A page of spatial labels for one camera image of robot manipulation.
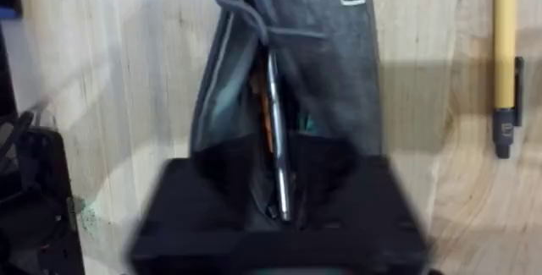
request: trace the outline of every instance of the gray fabric pouch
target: gray fabric pouch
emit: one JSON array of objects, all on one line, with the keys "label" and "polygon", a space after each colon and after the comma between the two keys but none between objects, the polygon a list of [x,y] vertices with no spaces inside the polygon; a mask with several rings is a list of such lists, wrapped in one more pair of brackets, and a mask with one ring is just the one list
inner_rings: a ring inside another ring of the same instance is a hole
[{"label": "gray fabric pouch", "polygon": [[[192,155],[263,133],[261,105],[252,94],[250,78],[258,54],[268,49],[278,54],[287,95],[310,121],[311,127],[305,129],[288,124],[290,134],[347,139],[362,155],[382,153],[372,0],[217,3],[223,11],[197,99]],[[257,145],[266,144],[263,140]],[[261,153],[255,150],[254,158]],[[256,210],[265,212],[274,182],[265,178],[262,168],[254,166],[251,193]]]}]

